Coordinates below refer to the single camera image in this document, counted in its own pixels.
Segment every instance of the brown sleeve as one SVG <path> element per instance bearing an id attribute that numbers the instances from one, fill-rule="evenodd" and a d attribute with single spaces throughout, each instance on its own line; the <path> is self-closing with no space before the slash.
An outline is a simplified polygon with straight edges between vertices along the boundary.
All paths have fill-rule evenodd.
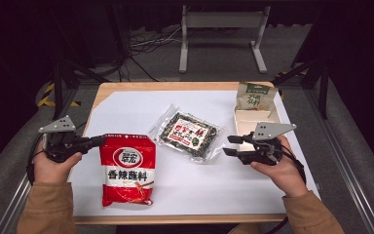
<path id="1" fill-rule="evenodd" d="M 76 233 L 71 183 L 35 182 L 18 223 L 18 233 Z"/>
<path id="2" fill-rule="evenodd" d="M 283 197 L 283 201 L 294 233 L 344 233 L 338 220 L 312 191 L 300 197 Z"/>

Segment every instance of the vacuum-sealed food package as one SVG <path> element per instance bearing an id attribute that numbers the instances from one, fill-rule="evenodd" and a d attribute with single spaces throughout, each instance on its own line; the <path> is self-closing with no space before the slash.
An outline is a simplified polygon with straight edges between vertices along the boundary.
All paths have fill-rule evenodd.
<path id="1" fill-rule="evenodd" d="M 152 205 L 156 144 L 144 135 L 107 134 L 99 152 L 103 168 L 102 205 Z"/>
<path id="2" fill-rule="evenodd" d="M 185 152 L 187 157 L 200 163 L 220 151 L 217 140 L 221 130 L 221 127 L 172 105 L 150 131 L 150 136 L 160 145 Z"/>

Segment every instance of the red seasoning pouch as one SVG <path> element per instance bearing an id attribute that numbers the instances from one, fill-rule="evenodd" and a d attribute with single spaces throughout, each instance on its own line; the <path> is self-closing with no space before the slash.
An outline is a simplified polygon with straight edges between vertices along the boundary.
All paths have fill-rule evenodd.
<path id="1" fill-rule="evenodd" d="M 156 144 L 148 136 L 107 134 L 99 152 L 104 176 L 102 206 L 153 204 Z"/>

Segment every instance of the clear plastic food package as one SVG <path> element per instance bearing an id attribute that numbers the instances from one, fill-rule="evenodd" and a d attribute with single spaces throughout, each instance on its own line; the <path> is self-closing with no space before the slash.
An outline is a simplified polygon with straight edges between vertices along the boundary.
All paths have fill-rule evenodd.
<path id="1" fill-rule="evenodd" d="M 184 152 L 192 161 L 203 163 L 220 152 L 221 131 L 221 127 L 185 113 L 172 104 L 149 135 L 160 145 Z"/>

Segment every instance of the person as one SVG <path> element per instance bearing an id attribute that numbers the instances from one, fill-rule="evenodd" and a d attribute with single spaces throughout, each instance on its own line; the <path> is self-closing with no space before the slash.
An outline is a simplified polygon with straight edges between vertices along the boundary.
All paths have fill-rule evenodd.
<path id="1" fill-rule="evenodd" d="M 278 136 L 283 150 L 290 150 L 285 136 Z M 62 164 L 49 160 L 38 146 L 34 158 L 35 181 L 28 194 L 25 208 L 18 223 L 18 233 L 76 233 L 73 218 L 71 183 L 67 182 L 70 170 L 81 160 L 76 153 Z M 306 187 L 294 163 L 282 157 L 275 166 L 252 162 L 250 167 L 268 176 L 281 189 L 289 224 L 296 234 L 344 233 L 340 223 L 323 202 Z M 255 223 L 242 223 L 231 234 L 254 234 Z"/>

